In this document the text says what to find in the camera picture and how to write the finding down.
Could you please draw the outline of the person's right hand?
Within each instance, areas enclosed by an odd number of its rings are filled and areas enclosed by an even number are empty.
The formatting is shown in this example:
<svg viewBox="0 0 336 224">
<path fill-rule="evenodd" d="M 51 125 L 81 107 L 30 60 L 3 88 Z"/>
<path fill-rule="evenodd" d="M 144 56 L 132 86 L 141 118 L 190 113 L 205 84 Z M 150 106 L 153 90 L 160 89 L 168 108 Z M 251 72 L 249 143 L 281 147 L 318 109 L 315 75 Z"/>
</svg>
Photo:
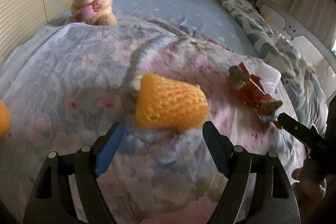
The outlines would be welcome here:
<svg viewBox="0 0 336 224">
<path fill-rule="evenodd" d="M 304 170 L 297 168 L 291 174 L 301 223 L 335 223 L 335 177 L 315 182 L 304 178 Z"/>
</svg>

